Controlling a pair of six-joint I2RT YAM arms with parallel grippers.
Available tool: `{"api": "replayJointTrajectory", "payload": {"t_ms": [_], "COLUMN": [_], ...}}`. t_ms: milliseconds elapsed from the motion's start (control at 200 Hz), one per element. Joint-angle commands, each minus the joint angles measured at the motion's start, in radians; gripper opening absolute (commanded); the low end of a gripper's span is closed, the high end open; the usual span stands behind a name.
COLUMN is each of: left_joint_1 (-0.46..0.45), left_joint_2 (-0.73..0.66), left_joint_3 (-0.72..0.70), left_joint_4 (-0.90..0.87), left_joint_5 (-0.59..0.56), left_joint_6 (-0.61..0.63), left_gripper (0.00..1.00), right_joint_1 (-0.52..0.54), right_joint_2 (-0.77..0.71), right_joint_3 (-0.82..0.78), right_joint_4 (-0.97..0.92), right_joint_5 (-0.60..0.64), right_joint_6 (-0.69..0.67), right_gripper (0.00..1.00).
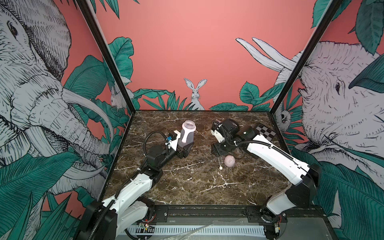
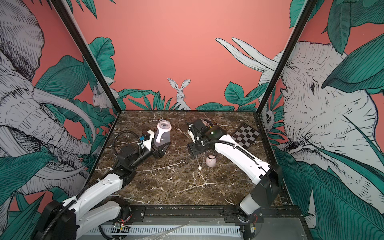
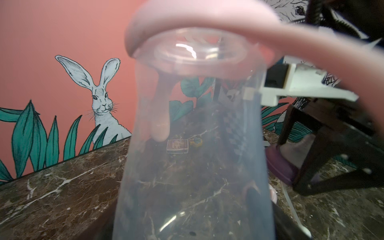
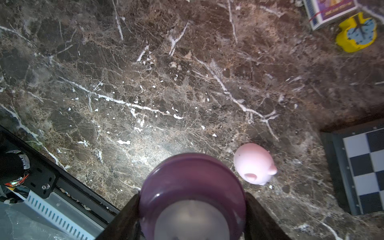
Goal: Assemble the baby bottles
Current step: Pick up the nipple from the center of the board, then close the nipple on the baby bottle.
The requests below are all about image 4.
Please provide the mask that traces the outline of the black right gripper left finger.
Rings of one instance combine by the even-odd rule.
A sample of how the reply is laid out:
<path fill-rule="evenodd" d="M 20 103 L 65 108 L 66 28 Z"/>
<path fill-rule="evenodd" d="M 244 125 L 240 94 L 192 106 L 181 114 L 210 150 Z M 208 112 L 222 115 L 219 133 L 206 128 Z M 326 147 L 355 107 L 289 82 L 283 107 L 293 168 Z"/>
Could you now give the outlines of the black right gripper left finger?
<path fill-rule="evenodd" d="M 139 240 L 140 194 L 134 195 L 96 240 Z"/>

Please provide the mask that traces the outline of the purple bottle collar with nipple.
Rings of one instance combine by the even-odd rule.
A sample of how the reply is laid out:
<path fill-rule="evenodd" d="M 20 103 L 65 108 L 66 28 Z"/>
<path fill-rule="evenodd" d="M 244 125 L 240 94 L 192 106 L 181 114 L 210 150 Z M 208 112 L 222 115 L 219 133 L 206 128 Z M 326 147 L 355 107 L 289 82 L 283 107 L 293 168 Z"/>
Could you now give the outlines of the purple bottle collar with nipple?
<path fill-rule="evenodd" d="M 245 191 L 214 157 L 180 154 L 148 175 L 139 214 L 148 240 L 237 240 L 246 222 Z"/>

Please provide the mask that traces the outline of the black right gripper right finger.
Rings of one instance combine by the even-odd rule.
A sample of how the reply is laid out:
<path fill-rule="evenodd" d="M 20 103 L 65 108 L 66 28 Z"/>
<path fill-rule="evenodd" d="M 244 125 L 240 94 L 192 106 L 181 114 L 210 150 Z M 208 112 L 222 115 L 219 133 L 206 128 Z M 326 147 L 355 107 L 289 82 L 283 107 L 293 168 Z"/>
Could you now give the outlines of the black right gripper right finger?
<path fill-rule="evenodd" d="M 245 193 L 245 197 L 245 240 L 291 240 L 252 194 Z"/>

